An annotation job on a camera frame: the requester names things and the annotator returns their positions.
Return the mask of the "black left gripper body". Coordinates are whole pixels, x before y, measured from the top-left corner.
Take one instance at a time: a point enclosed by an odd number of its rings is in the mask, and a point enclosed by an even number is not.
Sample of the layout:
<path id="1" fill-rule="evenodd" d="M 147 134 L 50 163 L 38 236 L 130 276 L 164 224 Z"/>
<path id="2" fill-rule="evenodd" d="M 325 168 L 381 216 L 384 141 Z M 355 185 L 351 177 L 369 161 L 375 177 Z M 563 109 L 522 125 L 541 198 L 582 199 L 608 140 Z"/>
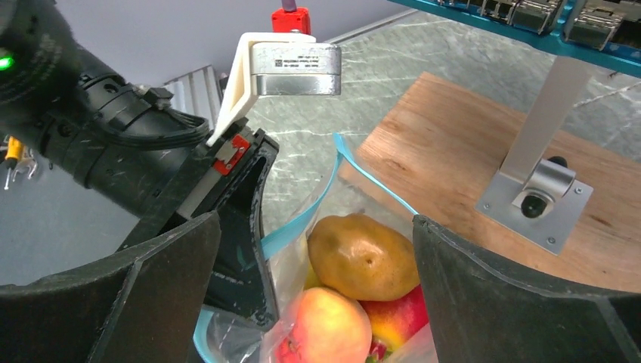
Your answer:
<path id="1" fill-rule="evenodd" d="M 210 212 L 234 228 L 262 231 L 261 202 L 279 144 L 264 130 L 233 127 L 203 144 L 128 155 L 117 169 L 119 202 L 138 218 L 120 250 Z"/>

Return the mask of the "brown potato toy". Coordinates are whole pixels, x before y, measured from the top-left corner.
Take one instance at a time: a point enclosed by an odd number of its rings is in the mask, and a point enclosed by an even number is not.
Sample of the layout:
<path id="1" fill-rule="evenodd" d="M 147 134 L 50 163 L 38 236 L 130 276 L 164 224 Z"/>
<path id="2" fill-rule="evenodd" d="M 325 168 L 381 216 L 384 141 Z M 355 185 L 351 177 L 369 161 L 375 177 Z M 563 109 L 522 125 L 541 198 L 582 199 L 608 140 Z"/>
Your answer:
<path id="1" fill-rule="evenodd" d="M 420 283 L 409 239 L 362 213 L 323 217 L 307 245 L 318 280 L 350 299 L 392 301 Z"/>

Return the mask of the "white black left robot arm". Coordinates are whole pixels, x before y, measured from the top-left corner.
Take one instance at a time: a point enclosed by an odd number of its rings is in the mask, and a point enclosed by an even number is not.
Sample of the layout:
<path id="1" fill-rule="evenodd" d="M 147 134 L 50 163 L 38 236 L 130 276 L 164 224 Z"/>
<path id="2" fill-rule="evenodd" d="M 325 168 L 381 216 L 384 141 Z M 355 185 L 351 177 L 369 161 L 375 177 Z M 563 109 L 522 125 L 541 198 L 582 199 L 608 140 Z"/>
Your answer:
<path id="1" fill-rule="evenodd" d="M 279 147 L 246 118 L 207 146 L 207 119 L 142 90 L 79 45 L 53 1 L 1 3 L 1 131 L 138 219 L 126 250 L 216 212 L 204 297 L 260 330 L 278 319 L 261 248 L 262 193 Z"/>

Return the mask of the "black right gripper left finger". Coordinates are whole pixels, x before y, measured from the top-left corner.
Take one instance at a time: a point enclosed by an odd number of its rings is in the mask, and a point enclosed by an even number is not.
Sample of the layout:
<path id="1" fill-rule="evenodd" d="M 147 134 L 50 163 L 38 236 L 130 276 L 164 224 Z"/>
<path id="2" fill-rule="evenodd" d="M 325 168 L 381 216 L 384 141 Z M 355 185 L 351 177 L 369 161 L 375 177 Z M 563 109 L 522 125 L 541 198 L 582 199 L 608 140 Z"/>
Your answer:
<path id="1" fill-rule="evenodd" d="M 221 240 L 206 213 L 118 253 L 1 288 L 3 362 L 185 362 Z"/>

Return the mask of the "pink peach toy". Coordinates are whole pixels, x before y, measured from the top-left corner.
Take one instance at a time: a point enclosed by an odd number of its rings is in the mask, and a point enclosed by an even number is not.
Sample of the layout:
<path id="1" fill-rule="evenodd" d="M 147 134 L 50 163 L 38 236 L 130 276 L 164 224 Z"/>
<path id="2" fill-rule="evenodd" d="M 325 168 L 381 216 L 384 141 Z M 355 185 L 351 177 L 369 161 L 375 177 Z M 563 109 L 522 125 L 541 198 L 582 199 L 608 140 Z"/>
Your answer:
<path id="1" fill-rule="evenodd" d="M 302 292 L 292 330 L 275 349 L 276 362 L 364 362 L 372 328 L 360 303 L 325 287 Z"/>

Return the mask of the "red apple toy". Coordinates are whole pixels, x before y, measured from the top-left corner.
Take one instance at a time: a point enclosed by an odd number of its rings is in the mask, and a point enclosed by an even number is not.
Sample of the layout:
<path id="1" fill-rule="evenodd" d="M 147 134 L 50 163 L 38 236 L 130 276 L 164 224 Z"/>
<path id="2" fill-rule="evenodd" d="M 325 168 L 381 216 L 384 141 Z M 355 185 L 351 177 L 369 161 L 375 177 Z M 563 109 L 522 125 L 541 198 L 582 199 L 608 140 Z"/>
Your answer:
<path id="1" fill-rule="evenodd" d="M 393 301 L 361 301 L 360 304 L 370 319 L 373 338 L 383 341 L 392 352 L 429 323 L 420 285 Z"/>

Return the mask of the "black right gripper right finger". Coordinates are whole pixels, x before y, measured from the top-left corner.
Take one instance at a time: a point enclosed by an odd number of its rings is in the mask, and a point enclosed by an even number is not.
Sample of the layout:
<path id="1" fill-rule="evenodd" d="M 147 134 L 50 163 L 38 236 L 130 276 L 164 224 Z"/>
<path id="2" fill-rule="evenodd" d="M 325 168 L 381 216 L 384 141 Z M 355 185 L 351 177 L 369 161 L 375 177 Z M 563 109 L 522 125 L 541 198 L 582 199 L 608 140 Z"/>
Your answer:
<path id="1" fill-rule="evenodd" d="M 638 362 L 638 293 L 580 284 L 422 215 L 413 245 L 441 362 Z"/>

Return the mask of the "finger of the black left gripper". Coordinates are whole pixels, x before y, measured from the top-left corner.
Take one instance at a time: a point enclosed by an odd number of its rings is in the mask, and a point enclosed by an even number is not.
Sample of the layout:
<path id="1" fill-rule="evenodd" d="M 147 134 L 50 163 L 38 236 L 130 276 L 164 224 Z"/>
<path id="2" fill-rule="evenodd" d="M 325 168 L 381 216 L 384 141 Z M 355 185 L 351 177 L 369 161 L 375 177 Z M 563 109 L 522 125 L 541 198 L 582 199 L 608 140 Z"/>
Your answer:
<path id="1" fill-rule="evenodd" d="M 241 318 L 261 331 L 278 319 L 277 298 L 262 249 L 262 195 L 273 160 L 254 156 L 232 173 L 212 205 L 221 240 L 204 303 Z"/>

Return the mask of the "clear zip top bag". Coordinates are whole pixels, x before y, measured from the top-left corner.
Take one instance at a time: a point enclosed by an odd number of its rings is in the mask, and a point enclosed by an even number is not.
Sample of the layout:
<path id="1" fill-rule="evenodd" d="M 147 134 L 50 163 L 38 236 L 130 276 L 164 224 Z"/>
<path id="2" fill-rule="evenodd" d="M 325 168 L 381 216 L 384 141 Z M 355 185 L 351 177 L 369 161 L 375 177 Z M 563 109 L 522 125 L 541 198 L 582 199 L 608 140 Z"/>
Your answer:
<path id="1" fill-rule="evenodd" d="M 204 309 L 204 362 L 435 362 L 414 258 L 414 208 L 343 135 L 336 159 L 291 219 L 262 239 L 276 320 L 256 327 Z"/>

